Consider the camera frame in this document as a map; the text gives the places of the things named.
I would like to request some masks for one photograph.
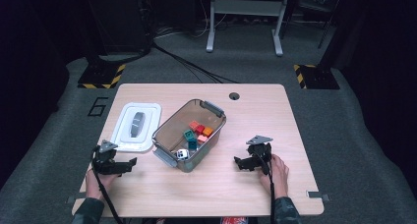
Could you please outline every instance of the table hole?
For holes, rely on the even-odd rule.
[[[240,95],[236,92],[231,92],[229,94],[229,98],[232,99],[232,100],[238,100],[240,98]]]

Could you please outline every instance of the sleeve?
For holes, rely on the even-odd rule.
[[[87,197],[74,214],[73,224],[96,224],[103,213],[104,203],[96,198]]]
[[[275,222],[278,224],[301,224],[301,217],[289,197],[275,200]]]

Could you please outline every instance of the hand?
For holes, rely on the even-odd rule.
[[[105,187],[107,192],[110,191],[111,184],[113,183],[114,179],[116,179],[119,176],[120,175],[118,174],[98,174],[98,178],[100,179],[101,184]],[[98,181],[95,178],[94,172],[91,169],[89,169],[86,174],[86,196],[103,200],[103,194],[101,193],[100,187],[98,186]]]
[[[285,165],[284,161],[280,157],[273,154],[270,161],[272,181],[274,184],[275,199],[288,196],[288,172],[289,168]],[[270,180],[269,176],[265,175],[262,170],[258,171],[261,184],[270,193]]]

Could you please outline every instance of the wooden table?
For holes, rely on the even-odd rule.
[[[229,94],[236,92],[239,99]],[[116,154],[116,161],[138,157],[131,173],[113,184],[110,197],[121,217],[268,216],[270,196],[258,173],[239,170],[233,157],[249,157],[247,140],[273,138],[272,153],[290,168],[289,196],[301,215],[324,211],[320,199],[306,196],[318,187],[301,141],[285,89],[280,84],[122,84],[98,140],[110,140],[129,102],[158,103],[160,125],[190,99],[207,100],[227,117],[217,145],[191,172],[168,167],[151,151]],[[82,199],[77,199],[75,212]],[[106,207],[103,216],[111,216]]]

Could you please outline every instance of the hazard stripe tape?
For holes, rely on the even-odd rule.
[[[297,81],[301,88],[307,88],[306,81],[301,74],[301,67],[316,68],[316,65],[294,65],[295,74],[297,75]]]
[[[113,78],[111,84],[79,84],[79,88],[114,88],[119,83],[120,78],[122,77],[123,70],[125,70],[126,65],[122,65],[117,69],[116,75]]]
[[[298,84],[300,85],[300,87],[307,88],[306,83],[304,82],[303,75],[301,74],[301,71],[300,71],[300,65],[294,65],[294,70],[295,70],[295,74],[297,76]]]

